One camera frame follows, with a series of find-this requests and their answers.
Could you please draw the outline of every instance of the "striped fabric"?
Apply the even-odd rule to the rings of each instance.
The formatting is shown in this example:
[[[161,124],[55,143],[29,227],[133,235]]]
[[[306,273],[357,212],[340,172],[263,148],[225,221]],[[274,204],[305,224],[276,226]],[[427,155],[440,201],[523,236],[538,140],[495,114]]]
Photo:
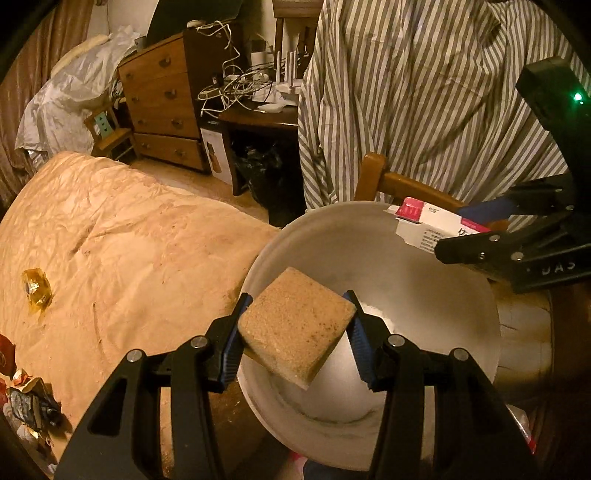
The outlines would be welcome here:
[[[515,89],[524,65],[556,55],[588,88],[570,44],[527,0],[325,0],[298,119],[308,207],[352,200],[370,151],[464,202],[564,172]]]

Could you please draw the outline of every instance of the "wooden dresser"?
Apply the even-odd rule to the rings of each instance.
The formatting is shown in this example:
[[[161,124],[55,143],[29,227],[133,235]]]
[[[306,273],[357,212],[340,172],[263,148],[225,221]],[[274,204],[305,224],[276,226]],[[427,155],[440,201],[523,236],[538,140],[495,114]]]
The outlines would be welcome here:
[[[232,28],[241,45],[241,32]],[[125,59],[119,77],[142,155],[209,172],[199,130],[199,92],[231,58],[223,33],[185,30]]]

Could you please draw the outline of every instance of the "plastic cover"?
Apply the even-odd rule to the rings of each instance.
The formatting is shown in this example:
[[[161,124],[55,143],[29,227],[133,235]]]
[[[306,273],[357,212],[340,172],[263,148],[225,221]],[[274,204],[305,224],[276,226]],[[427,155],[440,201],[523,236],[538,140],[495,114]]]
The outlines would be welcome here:
[[[105,44],[64,67],[25,108],[14,148],[90,153],[93,139],[84,125],[91,111],[105,101],[119,62],[135,49],[139,33],[121,27]]]

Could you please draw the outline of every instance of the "tile floor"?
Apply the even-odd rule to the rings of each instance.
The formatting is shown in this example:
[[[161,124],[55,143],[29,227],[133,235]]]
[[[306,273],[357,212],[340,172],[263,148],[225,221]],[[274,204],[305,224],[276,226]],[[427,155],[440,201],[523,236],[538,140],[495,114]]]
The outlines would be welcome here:
[[[232,187],[212,177],[172,164],[139,158],[129,164],[132,168],[150,174],[171,187],[188,190],[196,195],[228,203],[240,211],[268,222],[267,210],[260,206],[249,191],[239,197],[232,194]],[[263,440],[255,454],[229,475],[230,480],[300,480],[299,474],[288,458],[289,451],[270,434]]]

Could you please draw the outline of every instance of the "sponge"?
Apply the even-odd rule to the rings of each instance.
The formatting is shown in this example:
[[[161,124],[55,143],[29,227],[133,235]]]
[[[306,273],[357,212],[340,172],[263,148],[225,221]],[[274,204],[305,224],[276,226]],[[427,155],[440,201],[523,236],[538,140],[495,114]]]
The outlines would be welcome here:
[[[253,301],[238,329],[247,355],[307,389],[354,314],[351,302],[290,267]]]

